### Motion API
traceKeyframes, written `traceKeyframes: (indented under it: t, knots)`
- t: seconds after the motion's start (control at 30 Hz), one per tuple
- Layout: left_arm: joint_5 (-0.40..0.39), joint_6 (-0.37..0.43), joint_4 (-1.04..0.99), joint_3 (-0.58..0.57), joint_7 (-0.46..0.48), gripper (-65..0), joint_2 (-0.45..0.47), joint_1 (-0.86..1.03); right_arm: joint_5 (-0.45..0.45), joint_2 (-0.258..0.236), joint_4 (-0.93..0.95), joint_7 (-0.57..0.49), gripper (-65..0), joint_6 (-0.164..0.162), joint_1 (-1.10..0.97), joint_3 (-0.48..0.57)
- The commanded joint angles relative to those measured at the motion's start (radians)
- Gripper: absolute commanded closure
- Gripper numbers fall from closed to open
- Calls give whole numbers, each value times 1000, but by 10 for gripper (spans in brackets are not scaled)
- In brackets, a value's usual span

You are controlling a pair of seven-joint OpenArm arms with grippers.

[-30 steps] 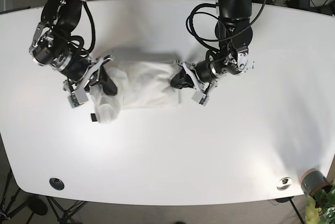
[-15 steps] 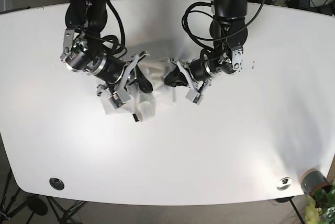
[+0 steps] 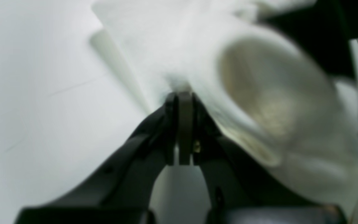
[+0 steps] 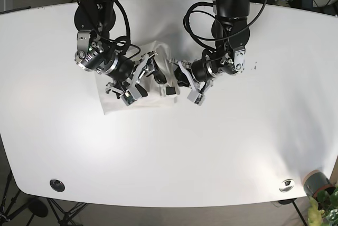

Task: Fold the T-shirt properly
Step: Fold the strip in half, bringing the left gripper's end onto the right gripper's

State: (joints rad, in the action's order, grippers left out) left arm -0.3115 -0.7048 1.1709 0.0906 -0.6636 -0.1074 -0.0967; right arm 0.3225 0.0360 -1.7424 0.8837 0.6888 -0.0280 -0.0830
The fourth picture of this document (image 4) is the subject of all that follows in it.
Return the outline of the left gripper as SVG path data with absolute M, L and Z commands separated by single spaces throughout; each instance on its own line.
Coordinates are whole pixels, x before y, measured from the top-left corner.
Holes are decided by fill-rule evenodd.
M 205 100 L 206 92 L 213 87 L 213 81 L 210 80 L 223 73 L 235 75 L 242 72 L 245 67 L 245 54 L 244 46 L 222 51 L 220 55 L 217 55 L 217 52 L 204 49 L 201 58 L 193 63 L 171 58 L 169 64 L 176 66 L 174 75 L 177 79 L 177 85 L 191 89 L 187 99 L 201 106 Z M 205 84 L 199 89 L 201 82 L 205 82 Z

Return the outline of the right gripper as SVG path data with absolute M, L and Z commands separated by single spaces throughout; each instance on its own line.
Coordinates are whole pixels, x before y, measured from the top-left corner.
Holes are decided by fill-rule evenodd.
M 156 51 L 151 51 L 141 56 L 140 64 L 145 65 L 142 67 L 140 79 L 135 83 L 130 79 L 134 70 L 133 61 L 107 44 L 94 44 L 86 48 L 78 46 L 77 65 L 87 72 L 96 72 L 111 78 L 112 82 L 106 84 L 106 94 L 114 92 L 117 99 L 130 106 L 138 99 L 148 96 L 146 89 L 140 85 L 143 77 L 153 76 L 160 85 L 167 83 L 166 76 L 155 60 L 157 55 Z

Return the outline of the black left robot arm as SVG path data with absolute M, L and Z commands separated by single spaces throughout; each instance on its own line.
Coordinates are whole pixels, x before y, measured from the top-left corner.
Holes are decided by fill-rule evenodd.
M 167 95 L 178 94 L 179 87 L 190 88 L 189 100 L 200 105 L 214 80 L 222 75 L 234 76 L 245 69 L 246 44 L 250 27 L 261 16 L 269 0 L 264 0 L 254 19 L 249 22 L 250 0 L 212 0 L 193 4 L 183 17 L 183 27 L 193 41 L 203 47 L 201 58 L 193 62 L 172 60 L 177 67 L 176 86 L 166 87 Z M 213 8 L 211 38 L 196 35 L 190 23 L 193 13 L 201 7 Z

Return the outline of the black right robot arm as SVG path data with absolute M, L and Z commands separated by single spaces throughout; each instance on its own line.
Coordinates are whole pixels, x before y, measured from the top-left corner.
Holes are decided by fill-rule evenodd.
M 129 20 L 119 0 L 75 0 L 78 8 L 74 14 L 77 32 L 77 50 L 74 61 L 88 72 L 108 76 L 105 92 L 114 93 L 127 106 L 148 93 L 140 81 L 153 76 L 155 82 L 164 85 L 165 74 L 155 61 L 155 51 L 134 61 L 127 57 L 129 48 L 138 52 L 132 44 Z

